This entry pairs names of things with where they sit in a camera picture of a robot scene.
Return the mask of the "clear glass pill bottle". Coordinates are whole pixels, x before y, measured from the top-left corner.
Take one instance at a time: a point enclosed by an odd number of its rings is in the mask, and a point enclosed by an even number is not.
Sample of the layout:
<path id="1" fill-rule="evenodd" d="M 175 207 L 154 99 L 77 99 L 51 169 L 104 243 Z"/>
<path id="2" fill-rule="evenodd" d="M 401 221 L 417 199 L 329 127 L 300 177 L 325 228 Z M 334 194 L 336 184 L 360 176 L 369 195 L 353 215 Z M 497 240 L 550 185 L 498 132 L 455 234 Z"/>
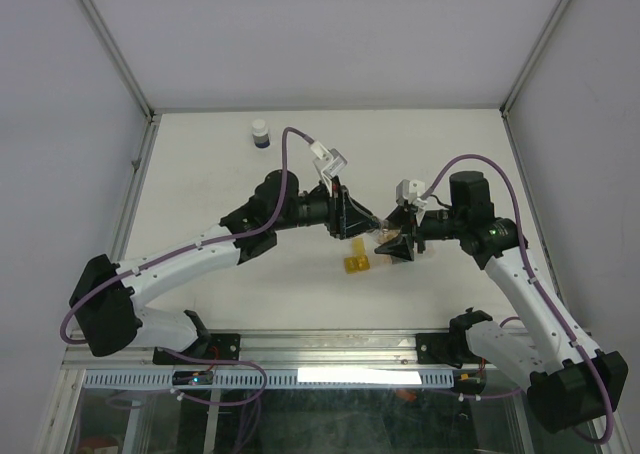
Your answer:
<path id="1" fill-rule="evenodd" d="M 394 225 L 392 222 L 386 219 L 379 219 L 378 225 L 375 229 L 368 232 L 368 235 L 378 245 L 382 245 L 401 233 L 401 228 Z"/>

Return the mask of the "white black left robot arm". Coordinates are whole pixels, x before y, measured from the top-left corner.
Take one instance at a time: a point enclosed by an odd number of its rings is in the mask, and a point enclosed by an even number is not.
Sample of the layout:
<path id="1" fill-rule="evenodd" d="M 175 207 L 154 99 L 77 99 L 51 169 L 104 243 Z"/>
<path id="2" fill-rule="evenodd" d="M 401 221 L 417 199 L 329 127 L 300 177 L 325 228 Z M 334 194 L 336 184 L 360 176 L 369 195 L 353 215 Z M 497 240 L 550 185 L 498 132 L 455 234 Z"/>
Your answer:
<path id="1" fill-rule="evenodd" d="M 151 302 L 204 274 L 266 253 L 281 230 L 315 225 L 344 240 L 378 229 L 380 221 L 338 178 L 306 192 L 293 173 L 276 170 L 246 203 L 192 240 L 119 263 L 107 255 L 94 257 L 69 301 L 84 343 L 95 357 L 128 347 L 168 349 L 192 363 L 210 357 L 211 334 L 197 313 L 170 313 Z"/>

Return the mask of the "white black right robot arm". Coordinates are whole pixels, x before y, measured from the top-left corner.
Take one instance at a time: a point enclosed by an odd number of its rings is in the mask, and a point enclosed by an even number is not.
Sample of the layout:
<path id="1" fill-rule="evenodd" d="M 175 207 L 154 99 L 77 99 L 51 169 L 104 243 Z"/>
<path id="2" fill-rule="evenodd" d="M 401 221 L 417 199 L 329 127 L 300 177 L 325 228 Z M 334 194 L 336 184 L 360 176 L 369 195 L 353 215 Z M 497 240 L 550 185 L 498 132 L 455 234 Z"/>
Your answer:
<path id="1" fill-rule="evenodd" d="M 496 216 L 482 173 L 454 173 L 449 189 L 450 204 L 429 210 L 425 184 L 401 181 L 397 206 L 386 218 L 398 233 L 377 253 L 411 261 L 428 241 L 458 241 L 506 296 L 531 341 L 524 343 L 491 315 L 469 308 L 450 320 L 446 336 L 429 344 L 427 353 L 456 368 L 475 358 L 496 366 L 525 393 L 550 433 L 599 417 L 610 420 L 628 375 L 622 355 L 604 352 L 548 292 L 518 224 Z"/>

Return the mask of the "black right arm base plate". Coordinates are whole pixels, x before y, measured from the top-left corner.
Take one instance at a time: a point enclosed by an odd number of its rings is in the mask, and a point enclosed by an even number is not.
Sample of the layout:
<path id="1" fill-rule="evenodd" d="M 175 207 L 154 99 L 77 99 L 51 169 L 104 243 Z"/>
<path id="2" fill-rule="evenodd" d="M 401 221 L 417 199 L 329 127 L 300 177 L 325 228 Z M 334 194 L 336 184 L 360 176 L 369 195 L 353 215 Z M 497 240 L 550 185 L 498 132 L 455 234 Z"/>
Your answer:
<path id="1" fill-rule="evenodd" d="M 417 333 L 415 344 L 420 365 L 446 364 L 461 368 L 464 364 L 460 342 L 450 333 Z"/>

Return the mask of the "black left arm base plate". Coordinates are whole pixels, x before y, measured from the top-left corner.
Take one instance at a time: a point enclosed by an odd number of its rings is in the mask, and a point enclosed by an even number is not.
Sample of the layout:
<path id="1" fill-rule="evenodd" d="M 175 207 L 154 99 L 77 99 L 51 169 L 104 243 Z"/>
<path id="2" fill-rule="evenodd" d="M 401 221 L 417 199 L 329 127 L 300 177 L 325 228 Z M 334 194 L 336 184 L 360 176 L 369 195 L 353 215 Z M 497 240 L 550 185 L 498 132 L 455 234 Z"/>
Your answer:
<path id="1" fill-rule="evenodd" d="M 211 364 L 214 360 L 231 361 L 238 360 L 240 353 L 241 335 L 239 333 L 210 332 L 199 338 L 192 346 L 182 351 L 187 357 L 204 359 L 205 364 Z M 178 363 L 191 364 L 191 361 L 183 361 L 166 350 L 156 348 L 153 353 L 154 365 L 177 365 Z"/>

